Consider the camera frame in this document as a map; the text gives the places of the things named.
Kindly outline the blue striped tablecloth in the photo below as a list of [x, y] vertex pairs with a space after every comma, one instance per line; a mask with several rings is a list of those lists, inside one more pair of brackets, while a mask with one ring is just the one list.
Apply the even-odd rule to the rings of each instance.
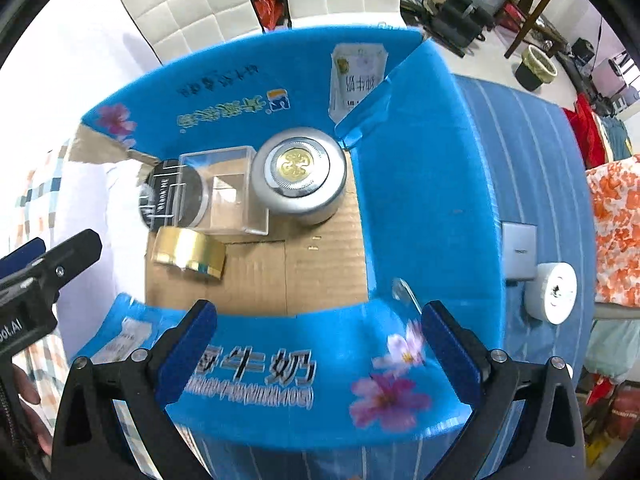
[[[354, 408], [372, 394], [372, 362], [418, 315], [396, 301], [406, 281], [438, 300], [491, 348], [542, 363], [584, 360], [596, 281], [596, 233], [574, 133], [557, 106], [470, 78], [456, 105], [394, 133], [363, 130], [352, 160], [362, 205], [370, 297], [292, 318], [223, 315], [190, 382], [188, 399], [224, 440], [198, 434], [218, 479], [421, 479], [470, 416], [434, 358], [396, 379], [426, 408], [412, 428], [386, 431]], [[504, 280], [501, 223], [537, 227], [537, 259], [567, 262], [577, 299], [560, 326], [524, 310], [524, 289]]]

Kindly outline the plaid checkered cloth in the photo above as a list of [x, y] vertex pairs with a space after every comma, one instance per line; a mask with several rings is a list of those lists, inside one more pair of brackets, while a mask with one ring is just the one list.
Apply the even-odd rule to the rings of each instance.
[[13, 362], [50, 334], [55, 391], [73, 373], [70, 360], [98, 332], [122, 295], [145, 295], [149, 231], [139, 214], [139, 193], [150, 168], [121, 162], [60, 162], [49, 191], [29, 188], [20, 203], [16, 248], [1, 259], [1, 475], [47, 479], [51, 439], [33, 407], [42, 399]]

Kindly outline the black round tin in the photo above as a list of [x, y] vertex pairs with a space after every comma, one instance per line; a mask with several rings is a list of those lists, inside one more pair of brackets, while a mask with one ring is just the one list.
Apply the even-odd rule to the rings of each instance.
[[156, 164], [139, 194], [140, 217], [154, 233], [163, 226], [194, 229], [203, 219], [207, 205], [204, 178], [179, 159]]

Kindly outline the teal cloth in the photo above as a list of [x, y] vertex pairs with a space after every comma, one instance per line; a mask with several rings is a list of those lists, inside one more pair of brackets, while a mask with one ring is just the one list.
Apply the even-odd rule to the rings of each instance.
[[639, 359], [639, 320], [594, 320], [584, 367], [613, 384], [627, 379]]

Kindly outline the white round jar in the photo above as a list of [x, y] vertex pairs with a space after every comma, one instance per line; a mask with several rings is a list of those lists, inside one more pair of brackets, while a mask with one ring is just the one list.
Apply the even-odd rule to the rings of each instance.
[[524, 288], [526, 312], [538, 321], [553, 325], [568, 319], [576, 297], [576, 272], [567, 262], [539, 263], [535, 278]]

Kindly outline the dark bucket with liner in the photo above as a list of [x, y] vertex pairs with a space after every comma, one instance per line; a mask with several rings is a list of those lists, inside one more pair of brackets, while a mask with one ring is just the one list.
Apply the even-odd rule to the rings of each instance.
[[551, 84], [558, 76], [558, 70], [541, 48], [529, 44], [514, 76], [525, 90], [535, 91], [543, 84]]

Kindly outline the orange floral cloth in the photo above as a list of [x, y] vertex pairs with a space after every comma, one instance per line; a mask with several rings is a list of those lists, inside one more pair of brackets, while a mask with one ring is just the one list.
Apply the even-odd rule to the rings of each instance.
[[638, 308], [639, 155], [586, 171], [596, 228], [596, 300]]

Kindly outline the left white padded chair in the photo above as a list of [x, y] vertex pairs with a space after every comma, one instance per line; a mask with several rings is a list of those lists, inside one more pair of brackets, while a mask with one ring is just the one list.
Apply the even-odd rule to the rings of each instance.
[[160, 64], [264, 31], [253, 0], [120, 0]]

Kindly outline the gold round tin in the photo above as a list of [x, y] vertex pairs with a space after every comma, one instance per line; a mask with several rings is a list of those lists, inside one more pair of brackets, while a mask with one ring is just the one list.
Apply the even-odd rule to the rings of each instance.
[[224, 274], [226, 245], [198, 231], [162, 226], [156, 233], [152, 261], [220, 280]]

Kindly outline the blue milk carton box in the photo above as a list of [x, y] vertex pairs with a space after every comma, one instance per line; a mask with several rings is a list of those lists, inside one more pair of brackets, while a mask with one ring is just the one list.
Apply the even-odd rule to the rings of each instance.
[[408, 29], [329, 27], [222, 44], [154, 70], [110, 97], [130, 110], [137, 146], [264, 145], [296, 126], [329, 133], [355, 171], [361, 249], [306, 255], [295, 275], [316, 313], [219, 313], [196, 370], [168, 408], [216, 440], [278, 451], [360, 448], [462, 426], [480, 400], [459, 348], [428, 320], [426, 361], [390, 383], [398, 403], [369, 419], [372, 362], [418, 315], [392, 296], [396, 278], [441, 302], [487, 348], [504, 336], [503, 270], [490, 171], [454, 77]]

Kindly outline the clear plastic box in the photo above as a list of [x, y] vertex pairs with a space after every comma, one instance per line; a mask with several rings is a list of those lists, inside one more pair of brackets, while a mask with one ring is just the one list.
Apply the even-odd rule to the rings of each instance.
[[269, 210], [250, 185], [250, 146], [182, 154], [174, 225], [212, 235], [266, 235]]

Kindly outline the silver round tin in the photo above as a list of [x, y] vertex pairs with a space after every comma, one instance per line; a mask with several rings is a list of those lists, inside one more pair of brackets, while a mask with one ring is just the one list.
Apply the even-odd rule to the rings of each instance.
[[250, 170], [250, 185], [270, 212], [307, 226], [337, 212], [346, 179], [343, 149], [332, 136], [309, 127], [272, 136], [258, 150]]

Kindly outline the white power adapter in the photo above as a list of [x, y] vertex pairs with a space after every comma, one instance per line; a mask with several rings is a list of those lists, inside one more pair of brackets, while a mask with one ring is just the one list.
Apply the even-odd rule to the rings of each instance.
[[507, 282], [531, 281], [537, 270], [537, 227], [533, 224], [501, 223], [502, 266]]

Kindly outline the brown wooden chair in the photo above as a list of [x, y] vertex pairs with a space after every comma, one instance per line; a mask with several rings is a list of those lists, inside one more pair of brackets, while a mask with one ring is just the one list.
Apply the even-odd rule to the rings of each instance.
[[551, 0], [539, 0], [537, 4], [534, 4], [534, 2], [535, 0], [509, 0], [504, 6], [504, 16], [518, 28], [515, 38], [510, 46], [506, 48], [506, 52], [504, 52], [505, 58], [510, 58], [520, 44], [525, 41], [526, 36], [534, 29], [538, 30], [542, 36], [547, 36], [551, 41], [559, 41], [560, 36], [558, 34], [537, 23]]

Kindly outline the red plastic bag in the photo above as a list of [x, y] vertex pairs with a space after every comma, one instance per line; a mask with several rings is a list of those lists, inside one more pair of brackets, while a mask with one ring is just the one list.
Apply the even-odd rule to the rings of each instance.
[[271, 32], [284, 23], [284, 0], [253, 0], [260, 24]]

